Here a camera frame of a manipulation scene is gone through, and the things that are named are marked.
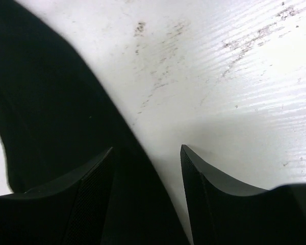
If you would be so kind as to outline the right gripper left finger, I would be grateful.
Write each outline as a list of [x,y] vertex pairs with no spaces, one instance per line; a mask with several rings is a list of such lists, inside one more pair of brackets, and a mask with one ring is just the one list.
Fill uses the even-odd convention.
[[0,196],[0,244],[100,244],[114,166],[109,148],[41,186]]

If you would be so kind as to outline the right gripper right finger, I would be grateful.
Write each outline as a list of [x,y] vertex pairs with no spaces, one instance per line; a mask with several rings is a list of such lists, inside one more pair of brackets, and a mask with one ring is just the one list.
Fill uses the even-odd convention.
[[244,183],[187,145],[181,167],[195,244],[306,244],[306,184]]

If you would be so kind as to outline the black tank top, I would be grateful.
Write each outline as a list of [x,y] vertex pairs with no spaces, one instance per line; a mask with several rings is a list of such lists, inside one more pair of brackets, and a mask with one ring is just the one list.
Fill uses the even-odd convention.
[[115,152],[100,244],[187,244],[142,146],[74,48],[16,1],[0,1],[0,137],[12,193]]

